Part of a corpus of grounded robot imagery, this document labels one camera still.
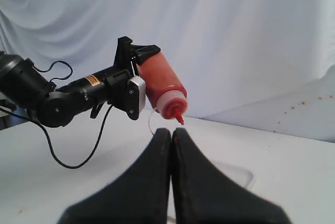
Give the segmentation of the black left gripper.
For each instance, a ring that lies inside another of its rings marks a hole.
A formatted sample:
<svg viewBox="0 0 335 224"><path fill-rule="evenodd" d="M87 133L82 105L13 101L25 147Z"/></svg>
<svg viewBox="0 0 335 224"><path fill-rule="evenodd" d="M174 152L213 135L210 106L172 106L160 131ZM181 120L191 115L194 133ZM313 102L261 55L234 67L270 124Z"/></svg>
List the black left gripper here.
<svg viewBox="0 0 335 224"><path fill-rule="evenodd" d="M146 60L161 52L152 44L140 46L123 36L117 40L113 66L108 68L104 84L107 89L107 102L118 109L126 109L128 104L128 81L138 73L136 63L142 65Z"/></svg>

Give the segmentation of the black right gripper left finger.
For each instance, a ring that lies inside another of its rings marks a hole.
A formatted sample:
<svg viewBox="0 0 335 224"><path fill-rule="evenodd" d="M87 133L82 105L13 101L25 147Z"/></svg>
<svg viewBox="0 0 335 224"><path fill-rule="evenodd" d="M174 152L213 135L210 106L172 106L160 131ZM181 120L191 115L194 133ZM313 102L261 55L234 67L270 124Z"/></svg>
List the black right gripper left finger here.
<svg viewBox="0 0 335 224"><path fill-rule="evenodd" d="M59 223L166 223L170 190L170 131L158 129L115 181L68 207Z"/></svg>

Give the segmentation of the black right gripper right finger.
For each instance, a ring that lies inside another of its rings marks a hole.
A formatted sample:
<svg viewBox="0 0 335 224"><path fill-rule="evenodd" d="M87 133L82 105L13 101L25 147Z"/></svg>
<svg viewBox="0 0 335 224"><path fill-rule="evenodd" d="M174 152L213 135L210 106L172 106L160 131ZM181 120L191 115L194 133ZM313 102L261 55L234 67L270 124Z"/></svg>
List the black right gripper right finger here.
<svg viewBox="0 0 335 224"><path fill-rule="evenodd" d="M278 205L235 183L177 128L170 150L177 223L291 223Z"/></svg>

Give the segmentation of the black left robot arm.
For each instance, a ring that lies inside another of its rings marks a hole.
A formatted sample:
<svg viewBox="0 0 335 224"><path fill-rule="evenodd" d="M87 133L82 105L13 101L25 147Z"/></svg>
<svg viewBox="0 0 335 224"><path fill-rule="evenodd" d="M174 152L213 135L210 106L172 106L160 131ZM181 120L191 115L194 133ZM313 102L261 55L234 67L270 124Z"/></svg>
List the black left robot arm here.
<svg viewBox="0 0 335 224"><path fill-rule="evenodd" d="M50 128L64 127L87 110L95 119L104 103L137 120L146 103L146 83L138 66L160 51L156 45L133 45L130 38L121 37L112 66L61 88L47 81L30 59L2 52L1 93Z"/></svg>

